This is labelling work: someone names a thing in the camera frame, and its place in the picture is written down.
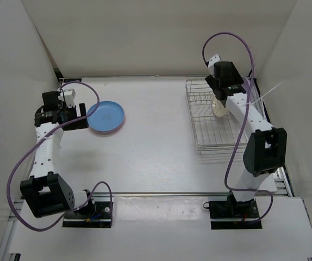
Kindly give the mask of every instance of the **wire rack rail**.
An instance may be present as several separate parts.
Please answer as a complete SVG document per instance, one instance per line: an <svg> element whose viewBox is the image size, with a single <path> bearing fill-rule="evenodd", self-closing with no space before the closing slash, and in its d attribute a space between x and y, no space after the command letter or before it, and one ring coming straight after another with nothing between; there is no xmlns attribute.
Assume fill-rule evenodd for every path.
<svg viewBox="0 0 312 261"><path fill-rule="evenodd" d="M206 81L204 79L188 79L186 81L186 95L197 151L201 154L204 152L211 154L232 151L241 125L231 114L224 117L214 115L212 103L215 96ZM254 87L251 101L255 101L258 97ZM256 104L257 110L263 114L261 104ZM248 137L244 133L239 143L239 149L245 148L247 142Z"/></svg>

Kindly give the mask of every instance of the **metal wire rack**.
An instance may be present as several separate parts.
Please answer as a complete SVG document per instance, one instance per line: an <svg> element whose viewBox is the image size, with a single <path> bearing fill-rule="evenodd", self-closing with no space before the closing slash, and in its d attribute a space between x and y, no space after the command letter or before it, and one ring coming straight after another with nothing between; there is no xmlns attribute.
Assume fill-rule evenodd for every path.
<svg viewBox="0 0 312 261"><path fill-rule="evenodd" d="M197 151L199 153L230 152L237 141L241 125L231 114L224 117L214 115L212 103L215 96L204 79L188 79L186 95ZM254 86L251 101L255 101L258 97ZM263 115L261 103L256 103L255 106ZM245 148L247 142L248 137L244 133L239 149Z"/></svg>

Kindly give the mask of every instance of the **white wall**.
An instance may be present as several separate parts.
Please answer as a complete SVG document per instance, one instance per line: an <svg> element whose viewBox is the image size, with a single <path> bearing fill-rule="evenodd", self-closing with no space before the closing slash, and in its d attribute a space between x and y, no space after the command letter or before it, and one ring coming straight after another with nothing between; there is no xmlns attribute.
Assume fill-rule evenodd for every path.
<svg viewBox="0 0 312 261"><path fill-rule="evenodd" d="M299 0L258 76L262 93L280 81L266 106L272 122L288 132L286 166L312 224L312 1Z"/></svg>
<svg viewBox="0 0 312 261"><path fill-rule="evenodd" d="M207 73L206 39L227 30L262 67L297 0L23 0L65 77ZM244 46L221 36L208 46L250 71Z"/></svg>
<svg viewBox="0 0 312 261"><path fill-rule="evenodd" d="M20 157L35 143L34 113L41 93L57 87L40 38L20 0L0 1L0 242L10 213L6 201L8 175ZM28 172L24 164L13 182Z"/></svg>

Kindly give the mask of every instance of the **white panel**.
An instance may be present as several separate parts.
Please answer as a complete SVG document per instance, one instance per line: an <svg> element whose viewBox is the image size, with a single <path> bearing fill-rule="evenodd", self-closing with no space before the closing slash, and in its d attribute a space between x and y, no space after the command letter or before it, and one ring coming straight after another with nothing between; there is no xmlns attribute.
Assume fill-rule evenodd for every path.
<svg viewBox="0 0 312 261"><path fill-rule="evenodd" d="M41 93L56 87L50 63L39 36L19 0L0 2L0 242L10 213L5 191L8 175L20 157L35 143L34 113ZM21 166L13 183L28 173Z"/></svg>
<svg viewBox="0 0 312 261"><path fill-rule="evenodd" d="M286 165L312 223L312 1L299 0L258 82L272 123L288 133Z"/></svg>
<svg viewBox="0 0 312 261"><path fill-rule="evenodd" d="M124 125L111 135L91 129L64 132L60 171L73 190L106 181L114 192L227 192L230 154L196 154L186 78L84 78L102 101L119 103ZM76 103L96 103L92 91L72 84ZM229 175L237 183L244 164L237 156ZM261 186L276 191L272 175Z"/></svg>
<svg viewBox="0 0 312 261"><path fill-rule="evenodd" d="M258 197L259 211L269 205ZM18 223L10 252L22 260L219 260L302 261L312 257L312 229L300 198L276 197L262 229L211 230L199 198L116 198L111 229L62 228L33 232ZM25 204L21 215L37 227L55 217L36 219Z"/></svg>
<svg viewBox="0 0 312 261"><path fill-rule="evenodd" d="M251 46L262 67L296 0L23 0L66 77L208 73L201 50L226 30ZM209 44L242 74L250 63L231 36Z"/></svg>

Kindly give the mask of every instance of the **blue plate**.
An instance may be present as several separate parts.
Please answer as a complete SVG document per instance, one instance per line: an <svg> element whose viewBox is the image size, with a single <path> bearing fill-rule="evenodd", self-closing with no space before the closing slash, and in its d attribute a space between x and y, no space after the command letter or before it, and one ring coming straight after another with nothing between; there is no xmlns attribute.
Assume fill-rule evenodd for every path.
<svg viewBox="0 0 312 261"><path fill-rule="evenodd" d="M89 114L95 108L93 105L87 112ZM116 102L100 102L98 109L87 118L89 126L99 132L111 132L118 128L124 120L124 111Z"/></svg>

